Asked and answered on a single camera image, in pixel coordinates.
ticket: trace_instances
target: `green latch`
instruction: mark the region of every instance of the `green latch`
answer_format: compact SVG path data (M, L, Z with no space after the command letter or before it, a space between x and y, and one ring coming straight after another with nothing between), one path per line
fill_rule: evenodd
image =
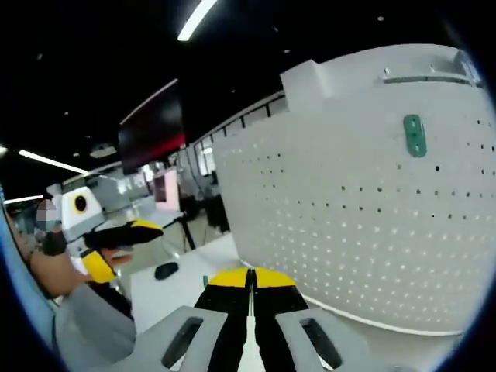
M406 115L403 119L405 127L406 146L413 157L424 157L427 153L425 131L422 119L418 115Z

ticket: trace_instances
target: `white perforated panel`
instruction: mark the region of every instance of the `white perforated panel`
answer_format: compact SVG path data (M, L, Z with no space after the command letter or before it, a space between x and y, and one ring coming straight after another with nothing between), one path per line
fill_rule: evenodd
M363 322L463 330L494 269L496 139L486 104L462 84L392 84L219 141L240 257ZM408 114L424 122L423 158L407 151Z

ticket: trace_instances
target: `fluorescent light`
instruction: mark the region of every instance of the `fluorescent light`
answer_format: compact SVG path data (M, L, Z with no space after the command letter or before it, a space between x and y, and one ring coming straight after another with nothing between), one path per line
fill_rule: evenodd
M188 21L184 25L181 33L177 37L179 41L188 41L200 22L207 15L208 11L214 6L217 0L201 0L200 4L193 11Z
M84 170L84 169L72 167L71 165L67 165L67 164L61 163L59 161L51 160L51 159L48 159L47 157L41 157L40 155L36 155L35 153L30 153L29 151L20 150L19 155L22 155L24 157L28 157L30 159L38 160L38 161L41 161L43 163L54 165L55 167L67 169L69 171L81 173L84 175L89 174L89 172Z
M5 200L3 204L12 204L12 203L19 203L21 202L27 202L29 200L37 200L41 199L43 195L35 195L35 196L26 196L25 198L17 198L17 199L10 199L10 200Z

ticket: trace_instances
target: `computer mouse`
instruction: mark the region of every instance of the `computer mouse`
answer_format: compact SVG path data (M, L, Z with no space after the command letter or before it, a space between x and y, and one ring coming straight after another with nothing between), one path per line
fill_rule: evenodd
M163 265L157 266L155 269L155 279L158 281L162 281L163 279L167 279L173 273L179 270L179 265L176 262L168 262Z

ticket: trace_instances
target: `television screen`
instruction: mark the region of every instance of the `television screen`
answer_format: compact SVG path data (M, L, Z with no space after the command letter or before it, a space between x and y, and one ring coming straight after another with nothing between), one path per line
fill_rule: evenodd
M159 160L184 144L183 115L177 80L161 88L125 118L119 127L124 174Z

